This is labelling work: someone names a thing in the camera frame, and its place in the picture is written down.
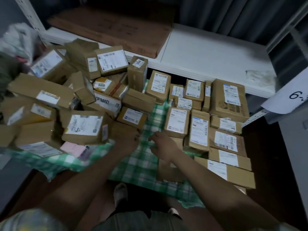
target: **shelf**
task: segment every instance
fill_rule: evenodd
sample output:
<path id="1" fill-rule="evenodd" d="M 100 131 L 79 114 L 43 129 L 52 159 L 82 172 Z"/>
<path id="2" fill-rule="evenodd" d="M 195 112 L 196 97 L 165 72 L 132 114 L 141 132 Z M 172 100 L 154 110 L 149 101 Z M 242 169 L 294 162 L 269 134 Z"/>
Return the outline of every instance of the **shelf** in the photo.
<path id="1" fill-rule="evenodd" d="M 63 45 L 76 38 L 75 34 L 50 28 L 40 34 L 49 42 Z M 99 43 L 100 48 L 109 47 Z M 125 51 L 128 61 L 134 54 Z M 246 79 L 246 70 L 274 71 L 265 46 L 223 36 L 200 29 L 174 24 L 157 58 L 148 58 L 149 67 L 183 77 L 205 81 L 216 78 L 245 86 L 246 93 L 269 98 L 274 86 L 259 87 Z"/>

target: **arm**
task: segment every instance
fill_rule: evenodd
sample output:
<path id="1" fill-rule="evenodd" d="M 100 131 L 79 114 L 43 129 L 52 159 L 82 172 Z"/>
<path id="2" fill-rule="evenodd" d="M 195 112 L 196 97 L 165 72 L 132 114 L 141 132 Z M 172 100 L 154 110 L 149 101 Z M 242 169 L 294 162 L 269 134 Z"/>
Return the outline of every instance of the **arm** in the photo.
<path id="1" fill-rule="evenodd" d="M 136 136 L 139 136 L 137 131 L 119 142 L 116 140 L 110 152 L 50 194 L 40 208 L 58 218 L 69 229 L 75 229 L 117 163 L 136 150 L 139 143 L 135 140 Z"/>
<path id="2" fill-rule="evenodd" d="M 235 186 L 182 152 L 164 132 L 156 132 L 149 140 L 153 140 L 157 146 L 151 151 L 179 168 L 205 207 L 225 230 L 273 228 L 278 224 L 272 215 Z"/>

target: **right hand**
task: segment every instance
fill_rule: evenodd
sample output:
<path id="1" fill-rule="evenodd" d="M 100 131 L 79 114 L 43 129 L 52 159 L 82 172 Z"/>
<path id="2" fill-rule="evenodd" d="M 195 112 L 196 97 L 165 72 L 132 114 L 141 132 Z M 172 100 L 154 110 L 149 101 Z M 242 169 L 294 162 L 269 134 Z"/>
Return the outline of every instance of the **right hand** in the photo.
<path id="1" fill-rule="evenodd" d="M 152 153 L 166 162 L 173 162 L 176 155 L 181 152 L 176 143 L 165 132 L 156 131 L 149 137 L 149 141 L 151 140 L 156 143 L 156 148 L 151 147 Z"/>

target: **green checkered cloth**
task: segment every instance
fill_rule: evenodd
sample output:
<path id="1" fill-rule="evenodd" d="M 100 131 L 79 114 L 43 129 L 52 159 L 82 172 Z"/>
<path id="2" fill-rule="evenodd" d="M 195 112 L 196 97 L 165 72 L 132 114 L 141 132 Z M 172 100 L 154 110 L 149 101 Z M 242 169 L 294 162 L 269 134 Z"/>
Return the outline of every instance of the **green checkered cloth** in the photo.
<path id="1" fill-rule="evenodd" d="M 163 105 L 155 105 L 153 113 L 144 125 L 137 150 L 130 156 L 125 157 L 114 168 L 109 176 L 109 180 L 131 183 L 175 197 L 186 208 L 193 206 L 203 207 L 201 200 L 187 180 L 183 183 L 159 182 L 156 180 L 158 158 L 151 152 L 150 147 L 154 146 L 154 143 L 149 142 L 148 138 L 154 132 L 164 129 L 168 108 L 169 104 L 167 102 Z M 14 158 L 25 162 L 29 167 L 43 172 L 51 180 L 57 173 L 63 170 L 83 171 L 90 164 L 103 157 L 111 148 L 112 144 L 110 143 L 100 145 L 92 153 L 89 160 L 85 162 L 69 154 L 55 155 L 47 158 L 41 158 L 27 151 L 7 150 L 6 154 L 10 154 Z"/>

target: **hand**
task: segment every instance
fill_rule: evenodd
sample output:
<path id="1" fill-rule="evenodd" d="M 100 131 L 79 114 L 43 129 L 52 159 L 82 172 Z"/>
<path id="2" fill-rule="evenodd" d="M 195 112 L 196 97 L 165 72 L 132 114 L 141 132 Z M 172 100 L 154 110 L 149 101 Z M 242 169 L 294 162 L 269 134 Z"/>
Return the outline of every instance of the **hand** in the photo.
<path id="1" fill-rule="evenodd" d="M 122 157 L 132 154 L 139 145 L 140 134 L 138 131 L 131 132 L 127 135 L 123 135 L 120 138 L 115 139 L 113 145 L 113 151 L 116 151 L 117 154 Z"/>
<path id="2" fill-rule="evenodd" d="M 149 141 L 151 140 L 156 143 L 156 148 L 151 147 L 152 153 L 166 162 L 173 162 L 176 155 L 182 152 L 177 144 L 165 132 L 156 131 L 149 137 Z"/>

